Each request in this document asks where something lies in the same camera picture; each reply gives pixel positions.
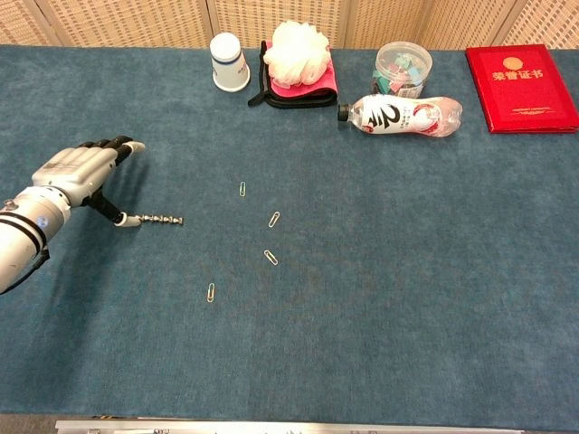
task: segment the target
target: white paper cup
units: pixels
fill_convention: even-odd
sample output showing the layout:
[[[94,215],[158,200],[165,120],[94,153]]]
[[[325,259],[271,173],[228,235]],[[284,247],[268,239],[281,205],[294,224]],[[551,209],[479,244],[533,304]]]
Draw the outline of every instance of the white paper cup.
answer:
[[[233,33],[219,33],[209,44],[214,66],[214,82],[221,90],[237,92],[250,81],[250,68],[245,62],[242,46]]]

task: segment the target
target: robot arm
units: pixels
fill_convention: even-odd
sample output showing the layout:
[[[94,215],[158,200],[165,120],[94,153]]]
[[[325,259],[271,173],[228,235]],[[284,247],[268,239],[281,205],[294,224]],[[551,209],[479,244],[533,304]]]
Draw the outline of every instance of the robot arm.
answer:
[[[88,205],[120,227],[141,223],[109,202],[102,185],[125,158],[144,148],[119,136],[63,149],[33,174],[33,186],[5,201],[0,209],[0,294],[30,275],[9,286],[33,258],[48,259],[48,242],[69,220],[71,208]]]

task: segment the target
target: beige wall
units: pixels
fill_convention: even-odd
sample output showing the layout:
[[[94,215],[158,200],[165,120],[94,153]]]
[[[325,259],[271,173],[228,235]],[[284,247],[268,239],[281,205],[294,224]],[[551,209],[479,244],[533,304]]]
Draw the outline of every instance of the beige wall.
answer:
[[[0,0],[0,43],[206,47],[229,31],[256,47],[288,19],[316,25],[335,48],[579,49],[579,0]]]

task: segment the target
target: black cable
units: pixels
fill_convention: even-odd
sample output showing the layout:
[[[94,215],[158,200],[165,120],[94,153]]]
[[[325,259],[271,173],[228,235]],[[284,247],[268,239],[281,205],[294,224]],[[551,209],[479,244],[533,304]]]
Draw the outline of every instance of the black cable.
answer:
[[[38,258],[38,260],[34,263],[33,267],[26,273],[24,274],[21,278],[19,278],[18,280],[16,280],[15,283],[13,283],[12,285],[10,285],[6,291],[4,291],[2,294],[0,294],[0,296],[2,296],[3,294],[6,294],[10,291],[12,291],[14,288],[16,288],[18,285],[20,285],[22,282],[24,282],[25,280],[27,280],[31,274],[33,274],[37,269],[39,269],[44,262],[46,262],[48,259],[51,258],[50,253],[48,252],[48,247],[45,247],[44,249],[42,249],[40,251],[40,257]]]

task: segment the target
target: white bath sponge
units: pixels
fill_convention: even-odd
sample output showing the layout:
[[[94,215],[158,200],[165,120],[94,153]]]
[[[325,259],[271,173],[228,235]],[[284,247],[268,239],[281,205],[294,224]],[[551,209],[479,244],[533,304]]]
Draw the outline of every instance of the white bath sponge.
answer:
[[[282,88],[313,84],[326,72],[330,60],[327,37],[315,25],[286,21],[273,33],[263,61],[270,77]]]

